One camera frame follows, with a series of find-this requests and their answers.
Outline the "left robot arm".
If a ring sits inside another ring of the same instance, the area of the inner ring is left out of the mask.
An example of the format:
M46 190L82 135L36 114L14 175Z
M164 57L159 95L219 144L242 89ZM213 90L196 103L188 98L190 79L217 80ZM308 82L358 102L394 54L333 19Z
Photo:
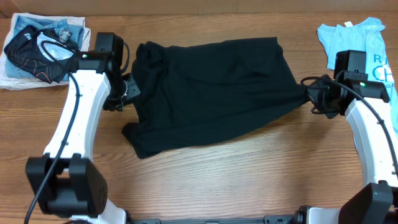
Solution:
M126 73L129 61L123 52L128 48L116 34L99 32L94 50L74 51L66 62L53 60L68 75L68 94L44 153L25 165L34 192L25 224L36 205L70 223L132 223L129 212L108 198L107 182L93 163L101 112L123 111L140 93Z

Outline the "black t-shirt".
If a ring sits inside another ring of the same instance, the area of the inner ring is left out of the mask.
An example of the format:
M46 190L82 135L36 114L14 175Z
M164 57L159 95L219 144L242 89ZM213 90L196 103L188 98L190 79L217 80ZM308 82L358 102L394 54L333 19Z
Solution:
M131 74L139 120L122 133L141 159L234 139L308 100L275 37L191 47L147 42Z

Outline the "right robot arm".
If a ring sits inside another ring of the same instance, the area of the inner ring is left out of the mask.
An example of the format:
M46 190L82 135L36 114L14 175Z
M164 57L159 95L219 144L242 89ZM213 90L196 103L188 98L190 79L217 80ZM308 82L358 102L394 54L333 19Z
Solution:
M306 87L313 114L346 118L361 163L363 188L341 208L300 207L291 223L397 223L397 139L390 98L368 79L366 53L336 55L334 75L311 77Z

